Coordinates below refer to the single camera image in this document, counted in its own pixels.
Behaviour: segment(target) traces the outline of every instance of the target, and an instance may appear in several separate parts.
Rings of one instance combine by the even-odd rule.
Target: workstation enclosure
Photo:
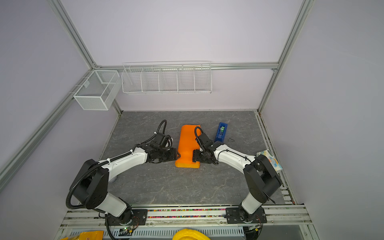
[[[382,3],[1,5],[2,237],[61,239],[105,229],[97,212],[66,208],[73,179],[84,161],[124,153],[162,119],[175,144],[184,124],[201,124],[214,137],[222,121],[225,144],[247,154],[269,149],[277,158],[283,184],[275,203],[263,205],[259,239],[379,236]],[[176,231],[177,224],[155,218],[156,210],[200,215],[215,206],[219,216],[248,191],[242,174],[224,164],[198,172],[167,164],[137,166],[109,185],[133,207],[151,210],[154,219],[136,238]],[[241,224],[226,218],[185,226],[232,233],[212,239],[244,237]]]

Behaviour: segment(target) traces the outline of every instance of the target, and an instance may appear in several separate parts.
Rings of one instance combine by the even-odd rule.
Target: white mesh basket
[[[210,63],[128,67],[123,65],[121,81],[122,90],[126,94],[212,92]]]
[[[94,70],[74,94],[84,110],[108,110],[121,88],[115,70]]]

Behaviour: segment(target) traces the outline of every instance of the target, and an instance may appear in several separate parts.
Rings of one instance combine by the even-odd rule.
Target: mesh basket
[[[127,67],[121,73],[127,94],[211,93],[210,64]]]
[[[115,70],[94,70],[74,94],[84,110],[108,110],[121,88]]]

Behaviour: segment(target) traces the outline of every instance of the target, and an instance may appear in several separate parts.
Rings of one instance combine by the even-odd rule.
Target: white arm segment
[[[147,153],[144,149],[137,147],[132,154],[122,157],[114,162],[103,165],[103,168],[108,169],[109,177],[108,181],[119,175],[120,173],[127,171],[131,167],[143,164],[147,161]],[[107,193],[104,201],[96,207],[97,209],[101,209],[106,213],[110,213],[115,217],[119,217],[127,208],[127,205],[121,199],[115,197],[114,195]]]
[[[247,157],[250,161],[246,160],[243,157],[240,157],[237,154],[234,154],[233,152],[241,156]],[[255,160],[255,156],[246,155],[244,153],[233,150],[232,148],[228,147],[226,144],[221,145],[216,149],[215,157],[219,162],[226,163],[229,166],[239,170],[243,174],[244,174],[243,169],[245,168],[245,165],[250,164]],[[262,203],[256,200],[252,196],[252,194],[249,192],[247,197],[241,203],[241,205],[243,206],[245,211],[247,211],[249,214],[252,214],[262,205]]]

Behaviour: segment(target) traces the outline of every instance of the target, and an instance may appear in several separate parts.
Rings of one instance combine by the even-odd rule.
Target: orange package
[[[104,231],[82,232],[80,235],[66,237],[61,240],[102,240]]]
[[[181,127],[179,147],[177,149],[181,157],[176,160],[176,167],[200,167],[200,162],[192,162],[193,150],[200,149],[199,144],[195,140],[196,126],[200,127],[200,125],[184,125]],[[200,135],[201,131],[198,129],[196,133],[197,135]]]

